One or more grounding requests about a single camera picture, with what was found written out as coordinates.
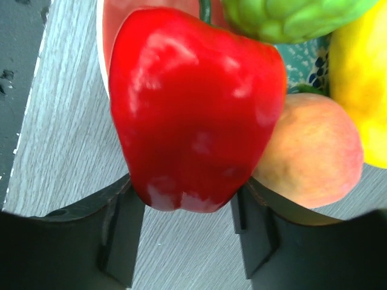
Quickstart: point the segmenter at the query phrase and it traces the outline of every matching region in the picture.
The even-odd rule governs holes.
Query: green fruit
[[[378,0],[221,0],[226,21],[248,37],[296,44],[321,37],[372,8]]]

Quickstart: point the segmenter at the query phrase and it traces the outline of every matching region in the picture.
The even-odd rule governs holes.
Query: wood grain
[[[55,0],[4,210],[42,216],[126,172],[96,48],[96,0]],[[387,172],[365,167],[343,201],[317,211],[351,218],[387,207]],[[135,290],[250,289],[230,207],[214,214],[146,209]]]

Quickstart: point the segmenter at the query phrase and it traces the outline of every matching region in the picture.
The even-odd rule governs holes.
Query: floral pattern
[[[296,45],[276,45],[287,71],[288,93],[298,92],[298,84],[328,88],[328,48],[330,36]]]

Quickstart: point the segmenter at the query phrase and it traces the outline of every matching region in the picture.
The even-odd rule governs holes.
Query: yellow bell pepper
[[[355,122],[365,162],[387,169],[387,0],[332,34],[330,96]]]

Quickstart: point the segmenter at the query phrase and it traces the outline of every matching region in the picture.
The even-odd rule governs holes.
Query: red bell pepper
[[[271,45],[174,8],[143,7],[115,40],[109,93],[144,203],[210,213],[257,165],[283,110],[286,73]]]

